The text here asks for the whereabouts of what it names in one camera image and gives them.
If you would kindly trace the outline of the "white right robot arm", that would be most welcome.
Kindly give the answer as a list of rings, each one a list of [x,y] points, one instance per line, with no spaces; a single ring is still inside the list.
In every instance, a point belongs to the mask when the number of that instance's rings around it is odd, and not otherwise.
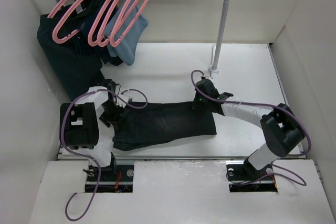
[[[227,168],[227,178],[233,183],[248,185],[273,176],[274,172],[267,170],[273,168],[276,160],[287,157],[303,140],[311,143],[307,129],[286,104],[241,101],[231,93],[219,93],[211,78],[206,76],[192,84],[196,91],[194,108],[240,119],[260,128],[263,133],[263,145],[252,152],[239,169]]]

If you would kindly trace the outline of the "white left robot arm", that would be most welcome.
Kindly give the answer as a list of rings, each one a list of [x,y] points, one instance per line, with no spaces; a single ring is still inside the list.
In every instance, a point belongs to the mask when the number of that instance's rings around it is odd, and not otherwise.
[[[91,161],[93,168],[87,171],[90,176],[99,171],[105,180],[117,176],[118,165],[113,153],[100,141],[98,121],[116,132],[129,112],[127,103],[132,101],[127,95],[116,94],[115,88],[113,81],[107,81],[60,107],[61,145],[68,153]]]

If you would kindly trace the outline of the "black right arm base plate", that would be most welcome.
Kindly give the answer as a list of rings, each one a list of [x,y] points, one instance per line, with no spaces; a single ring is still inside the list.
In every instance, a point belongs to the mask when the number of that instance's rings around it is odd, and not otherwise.
[[[268,164],[261,170],[255,170],[245,163],[228,162],[226,165],[226,178],[231,193],[277,193],[278,189],[272,166]]]

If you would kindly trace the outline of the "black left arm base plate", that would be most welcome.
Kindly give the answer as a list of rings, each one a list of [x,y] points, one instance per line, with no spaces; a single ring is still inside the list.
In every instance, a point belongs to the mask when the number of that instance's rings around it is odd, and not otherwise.
[[[85,192],[92,193],[98,179],[98,168],[89,165],[83,170],[87,174]],[[120,164],[116,167],[103,167],[97,193],[131,193],[133,192],[134,165]]]

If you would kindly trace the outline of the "black trousers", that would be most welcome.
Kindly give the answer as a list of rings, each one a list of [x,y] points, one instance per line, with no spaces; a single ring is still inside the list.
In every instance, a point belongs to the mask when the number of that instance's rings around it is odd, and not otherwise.
[[[143,109],[129,108],[117,126],[113,147],[132,151],[174,140],[216,135],[213,114],[194,110],[193,102],[148,103]]]

